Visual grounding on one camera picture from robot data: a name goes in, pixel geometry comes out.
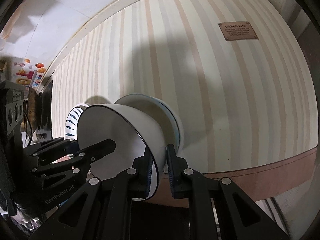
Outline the white bowl red flowers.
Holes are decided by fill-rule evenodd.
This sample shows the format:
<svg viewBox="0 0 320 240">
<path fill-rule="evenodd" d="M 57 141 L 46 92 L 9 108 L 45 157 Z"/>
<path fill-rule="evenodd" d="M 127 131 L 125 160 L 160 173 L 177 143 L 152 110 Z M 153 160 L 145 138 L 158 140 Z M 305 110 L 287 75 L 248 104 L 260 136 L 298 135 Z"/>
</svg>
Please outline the white bowl red flowers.
<svg viewBox="0 0 320 240">
<path fill-rule="evenodd" d="M 80 115 L 76 136 L 81 150 L 105 139 L 116 143 L 113 153 L 91 165 L 90 172 L 101 180 L 111 179 L 131 168 L 133 161 L 148 148 L 152 157 L 148 198 L 155 195 L 165 164 L 165 139 L 161 127 L 152 117 L 125 105 L 91 105 Z"/>
</svg>

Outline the white plate blue stripes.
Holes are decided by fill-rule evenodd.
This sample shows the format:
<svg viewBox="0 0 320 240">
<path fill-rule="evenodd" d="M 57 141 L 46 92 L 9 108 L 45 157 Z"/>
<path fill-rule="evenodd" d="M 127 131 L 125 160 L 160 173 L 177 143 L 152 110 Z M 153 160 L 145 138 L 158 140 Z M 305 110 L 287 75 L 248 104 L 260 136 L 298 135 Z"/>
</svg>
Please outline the white plate blue stripes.
<svg viewBox="0 0 320 240">
<path fill-rule="evenodd" d="M 65 123 L 65 139 L 77 139 L 77 126 L 82 112 L 89 107 L 90 104 L 79 103 L 74 106 L 68 113 Z"/>
</svg>

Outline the striped table mat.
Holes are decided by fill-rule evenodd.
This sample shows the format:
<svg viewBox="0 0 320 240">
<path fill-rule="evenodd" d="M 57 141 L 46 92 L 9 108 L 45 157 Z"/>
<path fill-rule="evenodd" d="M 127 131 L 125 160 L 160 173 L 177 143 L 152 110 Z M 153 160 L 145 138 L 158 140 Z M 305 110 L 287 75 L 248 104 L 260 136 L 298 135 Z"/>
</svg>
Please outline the striped table mat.
<svg viewBox="0 0 320 240">
<path fill-rule="evenodd" d="M 226 41 L 218 23 L 240 21 L 259 39 Z M 180 117 L 182 155 L 194 169 L 230 175 L 254 200 L 313 176 L 312 78 L 296 37 L 268 0 L 139 0 L 97 15 L 54 65 L 56 137 L 77 103 L 141 93 Z"/>
</svg>

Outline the colourful wall sticker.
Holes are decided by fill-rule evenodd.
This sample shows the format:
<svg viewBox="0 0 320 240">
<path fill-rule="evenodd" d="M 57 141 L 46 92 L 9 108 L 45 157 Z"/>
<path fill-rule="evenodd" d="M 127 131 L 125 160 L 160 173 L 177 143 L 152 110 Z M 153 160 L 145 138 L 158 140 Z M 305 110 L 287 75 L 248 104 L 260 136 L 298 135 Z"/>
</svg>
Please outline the colourful wall sticker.
<svg viewBox="0 0 320 240">
<path fill-rule="evenodd" d="M 37 88 L 46 72 L 47 68 L 43 63 L 29 58 L 12 58 L 9 62 L 10 80 L 26 88 Z"/>
</svg>

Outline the brown mat label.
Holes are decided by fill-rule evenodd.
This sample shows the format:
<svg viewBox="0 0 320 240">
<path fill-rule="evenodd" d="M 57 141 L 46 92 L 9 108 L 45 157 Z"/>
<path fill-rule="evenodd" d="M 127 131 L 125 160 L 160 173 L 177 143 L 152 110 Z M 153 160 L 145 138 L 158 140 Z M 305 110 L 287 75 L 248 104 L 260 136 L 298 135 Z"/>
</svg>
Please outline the brown mat label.
<svg viewBox="0 0 320 240">
<path fill-rule="evenodd" d="M 218 26 L 226 41 L 258 40 L 258 36 L 247 21 L 222 22 Z"/>
</svg>

